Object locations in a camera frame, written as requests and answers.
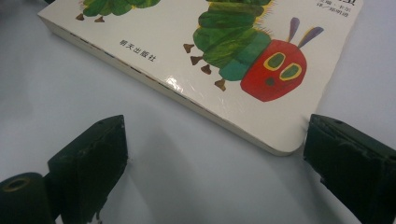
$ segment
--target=book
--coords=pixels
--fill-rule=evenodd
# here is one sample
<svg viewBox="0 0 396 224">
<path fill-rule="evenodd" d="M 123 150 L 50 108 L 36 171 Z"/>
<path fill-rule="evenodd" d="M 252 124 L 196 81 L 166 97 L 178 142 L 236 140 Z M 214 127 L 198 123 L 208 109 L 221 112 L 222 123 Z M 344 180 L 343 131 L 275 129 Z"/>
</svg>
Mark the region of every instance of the book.
<svg viewBox="0 0 396 224">
<path fill-rule="evenodd" d="M 275 155 L 304 142 L 361 0 L 57 0 L 53 33 Z"/>
</svg>

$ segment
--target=white table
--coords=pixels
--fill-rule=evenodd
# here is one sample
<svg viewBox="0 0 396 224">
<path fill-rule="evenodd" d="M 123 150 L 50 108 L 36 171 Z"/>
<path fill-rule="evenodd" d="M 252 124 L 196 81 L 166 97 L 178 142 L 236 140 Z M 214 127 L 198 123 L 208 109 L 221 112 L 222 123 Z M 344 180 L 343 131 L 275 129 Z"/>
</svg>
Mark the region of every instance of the white table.
<svg viewBox="0 0 396 224">
<path fill-rule="evenodd" d="M 42 0 L 0 0 L 0 180 L 123 114 L 134 159 L 105 223 L 359 223 L 303 161 L 279 158 L 53 35 Z M 396 1 L 366 0 L 318 113 L 396 148 Z"/>
</svg>

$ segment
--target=caterpillar leg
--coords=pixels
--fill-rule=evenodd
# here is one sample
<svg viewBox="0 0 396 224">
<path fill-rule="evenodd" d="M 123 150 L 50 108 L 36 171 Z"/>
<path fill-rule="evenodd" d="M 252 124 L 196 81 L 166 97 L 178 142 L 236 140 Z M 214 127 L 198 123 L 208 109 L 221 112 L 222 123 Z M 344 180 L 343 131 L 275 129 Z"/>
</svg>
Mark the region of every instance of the caterpillar leg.
<svg viewBox="0 0 396 224">
<path fill-rule="evenodd" d="M 199 57 L 191 56 L 190 58 L 191 58 L 191 63 L 192 63 L 192 65 L 196 65 L 196 64 L 198 64 L 198 62 L 201 61 L 204 57 L 202 57 L 202 56 L 199 56 Z"/>
<path fill-rule="evenodd" d="M 78 21 L 84 21 L 84 14 L 79 14 L 78 16 L 76 16 L 76 20 Z"/>
<path fill-rule="evenodd" d="M 101 16 L 98 19 L 96 19 L 95 22 L 105 22 L 105 20 L 103 20 L 103 16 Z"/>
<path fill-rule="evenodd" d="M 184 44 L 184 50 L 186 50 L 187 53 L 191 52 L 191 49 L 194 47 L 195 45 L 190 45 L 190 44 Z"/>
<path fill-rule="evenodd" d="M 225 91 L 225 90 L 226 90 L 226 88 L 225 88 L 225 79 L 224 79 L 224 78 L 222 78 L 222 79 L 219 80 L 219 81 L 216 81 L 216 82 L 215 82 L 215 85 L 216 85 L 217 87 L 219 87 L 222 91 Z"/>
<path fill-rule="evenodd" d="M 206 73 L 208 75 L 212 74 L 212 70 L 210 70 L 210 65 L 209 64 L 201 67 L 201 71 L 203 71 L 204 73 Z"/>
</svg>

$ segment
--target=caterpillar eye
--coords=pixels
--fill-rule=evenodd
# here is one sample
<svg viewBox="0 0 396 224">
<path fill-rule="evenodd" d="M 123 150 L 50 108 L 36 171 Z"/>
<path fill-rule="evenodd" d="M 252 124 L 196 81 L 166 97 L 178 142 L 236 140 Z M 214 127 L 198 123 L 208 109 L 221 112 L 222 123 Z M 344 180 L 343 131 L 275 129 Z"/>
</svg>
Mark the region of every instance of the caterpillar eye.
<svg viewBox="0 0 396 224">
<path fill-rule="evenodd" d="M 280 80 L 282 81 L 288 81 L 297 78 L 301 73 L 303 69 L 302 67 L 297 64 L 297 63 L 291 63 L 289 66 L 287 66 L 283 71 L 280 73 Z"/>
<path fill-rule="evenodd" d="M 285 58 L 285 54 L 280 52 L 275 53 L 265 60 L 264 67 L 270 71 L 276 71 L 280 66 L 282 66 L 283 62 L 285 62 Z"/>
</svg>

